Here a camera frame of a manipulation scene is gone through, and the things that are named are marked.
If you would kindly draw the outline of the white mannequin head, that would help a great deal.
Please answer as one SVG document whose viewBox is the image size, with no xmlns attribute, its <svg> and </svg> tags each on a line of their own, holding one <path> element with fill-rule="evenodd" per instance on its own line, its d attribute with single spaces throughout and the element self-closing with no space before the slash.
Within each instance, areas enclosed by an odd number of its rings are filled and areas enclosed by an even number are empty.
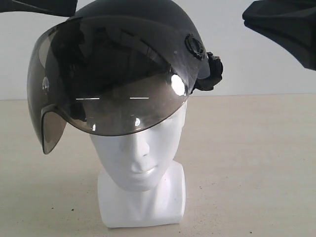
<svg viewBox="0 0 316 237">
<path fill-rule="evenodd" d="M 151 227 L 181 222 L 185 173 L 175 155 L 185 125 L 183 105 L 161 123 L 130 135 L 91 135 L 103 166 L 97 195 L 108 228 Z"/>
</svg>

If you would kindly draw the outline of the black helmet with tinted visor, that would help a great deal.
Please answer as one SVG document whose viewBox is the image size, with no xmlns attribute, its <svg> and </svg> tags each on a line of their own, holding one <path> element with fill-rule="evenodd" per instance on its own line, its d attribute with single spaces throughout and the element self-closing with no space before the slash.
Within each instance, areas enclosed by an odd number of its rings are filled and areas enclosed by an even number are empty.
<svg viewBox="0 0 316 237">
<path fill-rule="evenodd" d="M 27 75 L 31 121 L 44 154 L 66 124 L 99 136 L 157 125 L 194 90 L 211 91 L 223 64 L 171 0 L 96 0 L 44 32 Z"/>
</svg>

